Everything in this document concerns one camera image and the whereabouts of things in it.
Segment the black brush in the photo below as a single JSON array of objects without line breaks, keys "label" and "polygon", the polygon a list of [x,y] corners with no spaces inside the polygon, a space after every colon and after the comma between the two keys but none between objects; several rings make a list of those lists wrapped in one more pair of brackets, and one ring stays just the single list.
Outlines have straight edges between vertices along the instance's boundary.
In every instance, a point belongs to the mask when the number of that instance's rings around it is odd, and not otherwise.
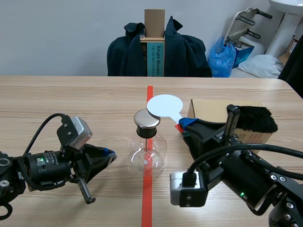
[{"label": "black brush", "polygon": [[238,106],[238,108],[240,109],[240,117],[237,129],[260,133],[278,131],[278,126],[266,107]]}]

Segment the dark jacket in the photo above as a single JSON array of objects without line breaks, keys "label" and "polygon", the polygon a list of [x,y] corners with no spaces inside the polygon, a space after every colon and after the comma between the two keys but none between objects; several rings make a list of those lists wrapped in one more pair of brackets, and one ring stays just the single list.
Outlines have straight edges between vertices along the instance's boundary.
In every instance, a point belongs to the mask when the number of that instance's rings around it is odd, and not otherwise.
[{"label": "dark jacket", "polygon": [[[170,17],[165,31],[165,77],[212,77],[204,43],[177,31],[182,25]],[[125,36],[111,43],[107,51],[108,76],[146,76],[140,36],[144,24],[129,23]]]},{"label": "dark jacket", "polygon": [[303,35],[278,79],[286,81],[303,98]]}]

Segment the white paddle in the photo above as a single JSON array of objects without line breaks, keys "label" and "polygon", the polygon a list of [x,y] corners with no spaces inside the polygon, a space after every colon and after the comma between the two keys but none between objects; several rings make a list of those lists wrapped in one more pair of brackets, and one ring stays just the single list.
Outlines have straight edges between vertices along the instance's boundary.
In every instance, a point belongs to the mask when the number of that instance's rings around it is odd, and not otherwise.
[{"label": "white paddle", "polygon": [[179,124],[183,118],[180,114],[183,108],[183,102],[176,96],[159,95],[155,96],[147,103],[147,110],[157,117],[170,117]]}]

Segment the silver lid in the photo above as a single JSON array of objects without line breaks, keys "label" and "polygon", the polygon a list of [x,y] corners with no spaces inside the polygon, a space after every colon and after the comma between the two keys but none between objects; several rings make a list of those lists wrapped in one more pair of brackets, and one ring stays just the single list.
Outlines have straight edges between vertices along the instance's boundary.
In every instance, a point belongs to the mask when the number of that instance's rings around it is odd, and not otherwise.
[{"label": "silver lid", "polygon": [[134,122],[142,129],[153,129],[160,124],[160,117],[151,115],[147,109],[143,109],[134,115]]}]

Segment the cardboard box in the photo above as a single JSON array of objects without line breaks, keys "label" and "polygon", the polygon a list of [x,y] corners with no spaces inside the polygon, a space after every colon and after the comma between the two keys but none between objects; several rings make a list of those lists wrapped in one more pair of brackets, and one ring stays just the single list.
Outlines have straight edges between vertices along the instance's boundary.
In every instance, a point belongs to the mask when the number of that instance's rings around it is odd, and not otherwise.
[{"label": "cardboard box", "polygon": [[[237,101],[219,99],[192,99],[189,106],[188,117],[199,118],[207,122],[225,123],[227,120],[226,107],[229,104],[238,106],[263,106],[259,101]],[[266,143],[272,133],[260,133],[236,129],[239,141],[242,143]]]},{"label": "cardboard box", "polygon": [[165,39],[140,38],[148,77],[164,77]]},{"label": "cardboard box", "polygon": [[162,38],[164,36],[165,9],[144,10],[145,36]]},{"label": "cardboard box", "polygon": [[145,9],[145,33],[141,37],[141,49],[148,77],[164,77],[165,59],[165,10]]},{"label": "cardboard box", "polygon": [[288,48],[286,50],[286,53],[283,54],[281,57],[278,58],[283,65],[286,65],[286,63],[287,63],[287,61],[288,61],[291,53],[293,52],[295,46],[297,45],[297,43],[298,43],[298,40],[293,39],[290,42],[290,44],[289,44],[289,46],[288,46]]}]

